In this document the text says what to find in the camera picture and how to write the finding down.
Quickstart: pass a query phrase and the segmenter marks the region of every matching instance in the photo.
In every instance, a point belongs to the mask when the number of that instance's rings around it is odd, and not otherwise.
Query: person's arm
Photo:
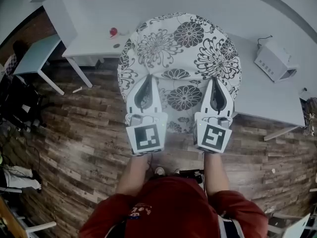
[[[239,222],[245,238],[265,238],[267,217],[242,194],[229,190],[220,154],[205,153],[205,186],[209,204],[219,215]]]
[[[204,176],[208,196],[219,191],[229,190],[229,179],[224,170],[221,156],[218,153],[205,153]]]
[[[105,238],[109,230],[125,220],[141,190],[148,167],[148,156],[132,157],[125,168],[116,194],[98,204],[79,231],[80,238]]]

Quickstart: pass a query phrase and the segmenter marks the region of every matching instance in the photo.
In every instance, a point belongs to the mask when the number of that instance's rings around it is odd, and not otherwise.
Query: white device
[[[270,40],[260,47],[254,63],[259,66],[273,82],[293,77],[299,66],[291,65],[291,55]]]
[[[142,105],[147,94],[148,101]],[[127,96],[127,112],[125,119],[129,124],[126,128],[132,155],[144,155],[164,149],[167,113],[162,112],[158,85],[155,78],[148,75],[134,85]]]
[[[224,84],[213,77],[208,83],[201,111],[195,113],[194,146],[223,153],[232,131],[233,100]]]

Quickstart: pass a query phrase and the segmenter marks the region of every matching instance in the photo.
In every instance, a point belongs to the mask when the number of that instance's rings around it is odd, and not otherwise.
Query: floor
[[[125,105],[116,82],[116,65],[114,59],[98,70],[86,70],[94,85],[91,89],[71,68],[48,70],[65,95],[56,93],[42,79],[35,80],[39,92],[55,102],[55,107],[43,111],[47,127],[25,136],[13,129],[4,147],[15,164],[39,168],[42,193],[28,189],[21,200],[35,223],[57,222],[57,227],[42,232],[45,237],[77,237],[96,204],[114,193],[129,160]],[[83,90],[73,94],[80,86]],[[263,136],[282,127],[237,116],[222,158],[231,188],[265,212],[304,215],[315,197],[309,193],[309,188],[316,187],[315,139],[298,129],[263,142]],[[0,135],[2,144],[5,140]],[[38,149],[39,156],[30,146]],[[160,165],[172,173],[177,168],[203,167],[203,157],[193,148],[191,135],[168,135],[165,146],[164,153],[154,155],[153,168]]]

